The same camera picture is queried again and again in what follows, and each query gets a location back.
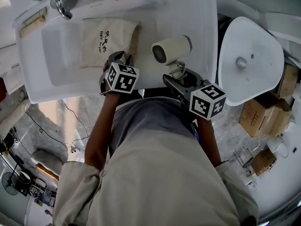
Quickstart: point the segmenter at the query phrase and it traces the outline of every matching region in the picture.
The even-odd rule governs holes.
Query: cardboard box
[[[295,90],[298,80],[298,68],[290,64],[285,64],[283,74],[279,84],[271,90],[277,98],[291,96]]]
[[[256,175],[260,176],[264,172],[270,170],[276,160],[277,159],[274,154],[267,148],[255,156],[255,161],[252,164],[252,168]]]
[[[280,135],[292,110],[284,99],[267,92],[246,102],[239,123],[252,137]]]

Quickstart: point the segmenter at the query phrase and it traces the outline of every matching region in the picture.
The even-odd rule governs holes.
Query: floor
[[[69,160],[72,158],[68,153],[71,145],[76,148],[85,148],[87,143],[85,128],[87,134],[90,135],[103,102],[104,97],[101,95],[65,99],[64,103],[75,112],[78,120],[66,108],[62,100],[31,105],[27,113],[32,118],[28,114],[24,114],[15,125],[22,144],[15,145],[14,153],[24,160],[25,166],[30,168],[33,173],[37,172],[30,161],[30,154],[37,149],[47,150],[56,155],[63,163],[67,162],[68,157]],[[239,125],[238,120],[242,109],[243,105],[236,107],[225,105],[223,112],[213,120],[215,137],[222,160],[235,161],[233,154],[240,154],[243,148],[248,149],[255,156],[266,143],[266,138],[251,138]],[[33,119],[45,131],[42,131]],[[57,185],[56,182],[52,182],[52,184],[54,187]]]

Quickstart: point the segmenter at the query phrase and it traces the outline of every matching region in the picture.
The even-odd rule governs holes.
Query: sink basin
[[[283,68],[283,50],[272,35],[246,17],[237,17],[230,23],[218,67],[226,104],[237,106],[273,89]]]
[[[22,22],[44,7],[48,14],[43,26],[19,38]],[[180,60],[203,78],[215,80],[216,0],[78,0],[71,12],[73,17],[67,21],[50,7],[50,0],[43,0],[13,24],[21,72],[32,103],[100,93],[103,68],[80,68],[85,18],[116,17],[141,22],[134,64],[140,76],[135,89],[165,86],[162,75],[169,68],[153,62],[151,45],[179,34],[189,36],[193,44],[192,52]]]

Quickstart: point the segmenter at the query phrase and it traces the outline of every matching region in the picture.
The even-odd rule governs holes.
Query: beige cloth bag
[[[110,54],[130,51],[135,56],[138,43],[137,23],[116,18],[93,18],[83,20],[83,44],[81,68],[104,67]]]

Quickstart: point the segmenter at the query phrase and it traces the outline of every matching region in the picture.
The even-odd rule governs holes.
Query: sleeve
[[[55,226],[86,225],[93,197],[100,187],[103,171],[71,161],[63,165],[55,199]]]
[[[243,222],[249,216],[254,216],[258,222],[258,206],[251,196],[248,188],[240,179],[238,174],[230,168],[230,162],[224,162],[215,169],[222,178],[231,198],[236,206],[239,220]]]

